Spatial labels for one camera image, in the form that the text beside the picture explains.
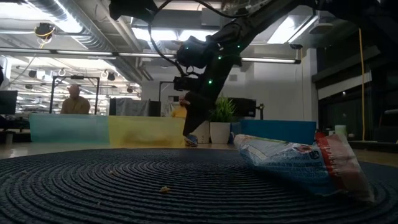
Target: potted plant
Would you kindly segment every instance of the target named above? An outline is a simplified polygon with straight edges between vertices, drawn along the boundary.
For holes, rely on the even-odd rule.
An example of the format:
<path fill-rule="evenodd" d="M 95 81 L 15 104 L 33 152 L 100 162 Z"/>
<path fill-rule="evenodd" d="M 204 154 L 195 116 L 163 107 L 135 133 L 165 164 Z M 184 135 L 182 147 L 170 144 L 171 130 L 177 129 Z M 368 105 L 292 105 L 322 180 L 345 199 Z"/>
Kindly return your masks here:
<path fill-rule="evenodd" d="M 235 105 L 230 99 L 221 95 L 216 107 L 210 114 L 210 138 L 214 144 L 227 144 Z"/>

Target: blue partition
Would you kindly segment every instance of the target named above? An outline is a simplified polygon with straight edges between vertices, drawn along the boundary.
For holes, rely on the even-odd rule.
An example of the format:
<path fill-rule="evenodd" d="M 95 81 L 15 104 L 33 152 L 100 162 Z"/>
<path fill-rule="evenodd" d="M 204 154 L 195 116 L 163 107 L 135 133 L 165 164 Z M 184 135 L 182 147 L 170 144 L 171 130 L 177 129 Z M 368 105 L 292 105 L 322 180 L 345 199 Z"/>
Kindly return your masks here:
<path fill-rule="evenodd" d="M 33 142 L 109 144 L 107 116 L 80 114 L 31 114 Z"/>
<path fill-rule="evenodd" d="M 309 145 L 316 128 L 313 121 L 241 120 L 242 134 Z"/>

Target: black cable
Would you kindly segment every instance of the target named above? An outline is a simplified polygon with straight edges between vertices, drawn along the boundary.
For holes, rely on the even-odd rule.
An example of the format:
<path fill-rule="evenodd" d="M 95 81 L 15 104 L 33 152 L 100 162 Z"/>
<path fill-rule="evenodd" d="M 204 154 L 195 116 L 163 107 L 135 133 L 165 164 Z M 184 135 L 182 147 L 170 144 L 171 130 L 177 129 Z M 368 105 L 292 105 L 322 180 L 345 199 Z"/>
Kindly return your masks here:
<path fill-rule="evenodd" d="M 168 5 L 168 4 L 169 4 L 170 2 L 172 2 L 172 1 L 173 1 L 173 0 L 167 0 L 167 1 L 163 2 L 163 4 L 161 4 L 161 5 L 159 6 L 158 10 L 154 12 L 154 15 L 153 15 L 154 18 L 153 18 L 153 20 L 155 19 L 155 16 L 156 16 L 166 5 Z M 194 1 L 197 2 L 197 3 L 199 3 L 199 4 L 202 4 L 203 6 L 205 6 L 205 7 L 208 8 L 208 9 L 210 9 L 211 11 L 217 13 L 218 15 L 223 16 L 223 17 L 227 17 L 227 18 L 230 18 L 230 19 L 237 19 L 237 18 L 240 18 L 240 17 L 244 17 L 244 16 L 249 15 L 249 13 L 247 13 L 247 14 L 238 15 L 238 16 L 230 16 L 230 15 L 227 15 L 227 14 L 225 14 L 225 13 L 222 13 L 222 12 L 220 12 L 219 10 L 213 8 L 213 6 L 209 5 L 209 4 L 206 3 L 205 1 L 202 1 L 202 0 L 194 0 Z M 200 74 L 198 74 L 198 73 L 196 73 L 196 72 L 194 72 L 194 71 L 192 71 L 192 72 L 190 72 L 190 73 L 184 73 L 184 71 L 182 70 L 182 67 L 178 64 L 177 61 L 173 61 L 173 60 L 167 58 L 167 57 L 159 50 L 159 48 L 157 47 L 157 44 L 156 44 L 155 40 L 152 38 L 152 22 L 153 22 L 153 20 L 150 21 L 150 22 L 148 23 L 148 33 L 149 33 L 149 37 L 150 37 L 150 42 L 151 42 L 152 45 L 154 46 L 156 52 L 157 52 L 163 59 L 165 59 L 166 61 L 168 61 L 168 62 L 170 62 L 171 64 L 173 64 L 174 66 L 176 66 L 176 68 L 178 69 L 178 71 L 180 72 L 180 74 L 181 74 L 182 77 L 186 77 L 186 76 L 189 76 L 189 75 L 198 75 L 198 76 L 199 76 Z"/>

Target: ductwork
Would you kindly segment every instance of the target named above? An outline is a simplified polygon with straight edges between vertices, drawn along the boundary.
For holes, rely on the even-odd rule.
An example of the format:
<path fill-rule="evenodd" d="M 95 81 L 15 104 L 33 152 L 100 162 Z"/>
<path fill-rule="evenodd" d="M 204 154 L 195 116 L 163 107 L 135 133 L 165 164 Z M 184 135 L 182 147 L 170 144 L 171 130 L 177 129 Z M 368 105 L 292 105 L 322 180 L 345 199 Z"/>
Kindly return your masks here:
<path fill-rule="evenodd" d="M 115 46 L 95 26 L 94 22 L 72 0 L 25 0 L 50 16 L 50 20 L 64 32 L 77 32 L 82 36 L 73 38 L 88 50 L 111 52 L 117 51 Z M 127 80 L 141 84 L 142 73 L 124 58 L 106 60 L 114 65 Z"/>

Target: green plant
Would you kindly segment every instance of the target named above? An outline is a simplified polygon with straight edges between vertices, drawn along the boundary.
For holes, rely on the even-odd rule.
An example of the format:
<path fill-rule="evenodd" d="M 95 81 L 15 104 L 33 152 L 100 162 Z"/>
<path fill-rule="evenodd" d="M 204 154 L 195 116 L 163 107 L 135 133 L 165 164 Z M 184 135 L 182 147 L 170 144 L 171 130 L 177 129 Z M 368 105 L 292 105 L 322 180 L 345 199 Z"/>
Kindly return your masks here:
<path fill-rule="evenodd" d="M 216 101 L 216 108 L 210 114 L 210 122 L 232 122 L 235 112 L 235 105 L 232 100 L 221 95 Z"/>

